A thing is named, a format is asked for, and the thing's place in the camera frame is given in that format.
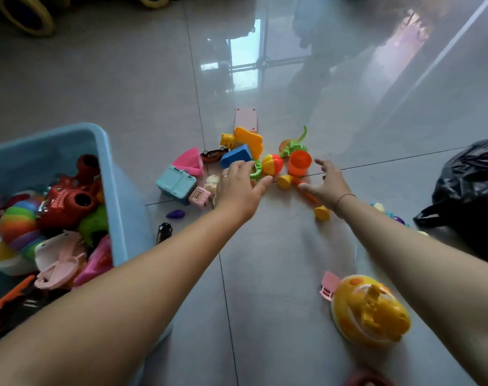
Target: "green dinosaur toy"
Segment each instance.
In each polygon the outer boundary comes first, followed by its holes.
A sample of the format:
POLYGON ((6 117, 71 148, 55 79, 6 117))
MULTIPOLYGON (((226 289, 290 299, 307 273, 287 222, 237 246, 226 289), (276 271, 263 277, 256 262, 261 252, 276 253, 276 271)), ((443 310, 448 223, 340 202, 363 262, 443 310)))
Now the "green dinosaur toy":
POLYGON ((304 128, 303 134, 301 134, 301 136, 298 139, 286 139, 279 144, 280 157, 289 157, 296 150, 304 150, 304 151, 308 150, 308 148, 305 145, 301 144, 301 141, 305 138, 308 131, 306 126, 303 126, 303 128, 304 128))

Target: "black plastic bag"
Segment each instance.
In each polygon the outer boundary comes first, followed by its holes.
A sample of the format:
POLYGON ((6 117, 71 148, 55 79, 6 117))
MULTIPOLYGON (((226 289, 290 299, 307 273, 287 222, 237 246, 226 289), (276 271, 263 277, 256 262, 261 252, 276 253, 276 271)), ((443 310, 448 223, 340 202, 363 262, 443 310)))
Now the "black plastic bag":
POLYGON ((414 218, 415 223, 453 228, 488 261, 488 139, 473 143, 444 165, 432 201, 414 218))

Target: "hand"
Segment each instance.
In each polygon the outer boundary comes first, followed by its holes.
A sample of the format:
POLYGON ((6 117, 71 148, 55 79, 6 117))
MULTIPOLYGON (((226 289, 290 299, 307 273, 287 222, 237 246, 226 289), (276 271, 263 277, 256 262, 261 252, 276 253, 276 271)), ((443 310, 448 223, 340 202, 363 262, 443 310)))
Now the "hand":
POLYGON ((262 195, 273 182, 272 176, 266 176, 253 188, 249 175, 254 164, 254 161, 232 162, 228 169, 222 171, 221 180, 217 184, 215 208, 236 214, 242 223, 252 218, 262 195))
POLYGON ((326 173, 326 175, 323 176, 324 183, 320 186, 301 183, 299 184, 299 189, 314 195, 330 210, 335 210, 339 199, 345 194, 350 194, 351 189, 344 180, 342 171, 333 165, 331 161, 316 159, 315 163, 321 165, 323 172, 326 173))

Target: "yellow ring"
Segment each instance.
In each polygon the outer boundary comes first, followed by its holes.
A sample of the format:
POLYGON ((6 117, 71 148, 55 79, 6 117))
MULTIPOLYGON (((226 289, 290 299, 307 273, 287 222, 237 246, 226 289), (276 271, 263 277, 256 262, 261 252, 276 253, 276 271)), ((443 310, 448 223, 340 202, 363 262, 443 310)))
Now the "yellow ring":
POLYGON ((151 0, 139 0, 142 4, 147 6, 151 9, 158 9, 161 8, 169 3, 169 0, 158 0, 158 1, 151 1, 151 0))
POLYGON ((40 30, 34 30, 32 28, 25 27, 17 20, 13 18, 10 12, 5 7, 4 0, 0 0, 0 10, 3 12, 4 16, 11 21, 15 26, 20 28, 22 31, 27 32, 34 36, 50 36, 54 32, 54 21, 47 8, 42 5, 39 0, 18 0, 21 3, 27 5, 35 15, 37 15, 42 22, 42 28, 40 30))

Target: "green ring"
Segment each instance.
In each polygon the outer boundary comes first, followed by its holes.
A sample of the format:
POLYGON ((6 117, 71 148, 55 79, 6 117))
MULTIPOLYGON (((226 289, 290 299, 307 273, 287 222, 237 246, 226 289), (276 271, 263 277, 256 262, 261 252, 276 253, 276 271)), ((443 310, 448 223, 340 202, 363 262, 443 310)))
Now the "green ring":
POLYGON ((258 160, 255 161, 255 172, 249 175, 251 180, 257 180, 262 175, 262 163, 258 160))

